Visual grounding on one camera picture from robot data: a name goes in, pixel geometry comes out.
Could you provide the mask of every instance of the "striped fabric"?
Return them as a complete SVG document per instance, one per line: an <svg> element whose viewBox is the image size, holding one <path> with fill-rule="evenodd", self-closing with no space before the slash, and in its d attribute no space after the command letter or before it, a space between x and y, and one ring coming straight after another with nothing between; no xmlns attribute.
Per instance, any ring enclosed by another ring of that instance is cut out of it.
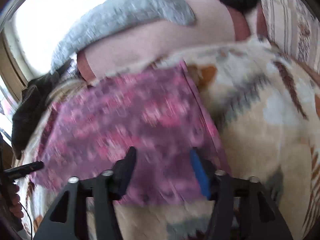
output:
<svg viewBox="0 0 320 240"><path fill-rule="evenodd" d="M269 39L320 73L320 24L301 0L261 0Z"/></svg>
<svg viewBox="0 0 320 240"><path fill-rule="evenodd" d="M261 0L269 39L280 49L320 73L320 23L301 0ZM320 98L315 107L320 118ZM303 224L306 236L320 216L320 142L310 141L310 201Z"/></svg>

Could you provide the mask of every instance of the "folded purple fabric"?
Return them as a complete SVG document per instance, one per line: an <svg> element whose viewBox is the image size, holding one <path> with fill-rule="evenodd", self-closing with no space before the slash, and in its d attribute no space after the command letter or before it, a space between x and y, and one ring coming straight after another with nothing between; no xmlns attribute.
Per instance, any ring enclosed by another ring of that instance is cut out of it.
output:
<svg viewBox="0 0 320 240"><path fill-rule="evenodd" d="M230 172L218 132L185 63L106 78L63 104L55 104L36 160L33 181L59 190L68 178L88 179L110 169L130 146L137 163L122 202L179 203L201 196L189 151L198 147Z"/></svg>

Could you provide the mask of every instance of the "human hand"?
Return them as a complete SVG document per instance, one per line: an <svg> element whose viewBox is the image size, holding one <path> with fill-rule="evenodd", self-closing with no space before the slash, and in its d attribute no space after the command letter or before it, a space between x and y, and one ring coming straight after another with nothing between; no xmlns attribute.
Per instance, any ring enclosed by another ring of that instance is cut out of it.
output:
<svg viewBox="0 0 320 240"><path fill-rule="evenodd" d="M15 184L11 184L8 188L8 191L11 196L11 202L12 202L12 206L9 207L10 212L15 215L17 218L23 218L23 212L22 212L22 205L19 203L20 202L20 197L17 194L17 192L19 191L19 186L15 185Z"/></svg>

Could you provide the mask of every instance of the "pillowcase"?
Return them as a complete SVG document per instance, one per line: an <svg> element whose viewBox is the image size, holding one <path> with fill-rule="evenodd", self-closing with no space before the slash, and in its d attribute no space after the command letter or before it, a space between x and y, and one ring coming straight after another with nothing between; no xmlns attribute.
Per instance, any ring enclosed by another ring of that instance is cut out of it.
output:
<svg viewBox="0 0 320 240"><path fill-rule="evenodd" d="M301 0L261 0L268 37L320 73L320 25Z"/></svg>
<svg viewBox="0 0 320 240"><path fill-rule="evenodd" d="M78 53L78 68L85 80L135 62L151 62L177 49L219 42L242 41L250 36L244 16L219 0L187 0L196 24L181 26L157 21L136 26L91 44Z"/></svg>
<svg viewBox="0 0 320 240"><path fill-rule="evenodd" d="M59 190L68 178L88 179L137 149L137 163L122 202L179 203L201 197L189 152L197 147L230 173L218 132L185 63L105 78L52 106L33 181Z"/></svg>

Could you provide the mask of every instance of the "wire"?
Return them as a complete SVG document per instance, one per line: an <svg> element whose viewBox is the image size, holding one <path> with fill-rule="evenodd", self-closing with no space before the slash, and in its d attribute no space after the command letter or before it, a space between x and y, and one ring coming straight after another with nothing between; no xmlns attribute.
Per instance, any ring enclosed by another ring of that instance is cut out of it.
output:
<svg viewBox="0 0 320 240"><path fill-rule="evenodd" d="M28 215L28 218L29 218L29 220L30 220L30 229L31 229L31 240L32 240L32 221L31 221L31 218L30 218L30 216L29 216L29 214L28 214L28 211L26 210L26 208L21 204L21 206L23 207L23 209L25 210L25 212L27 213L27 215Z"/></svg>

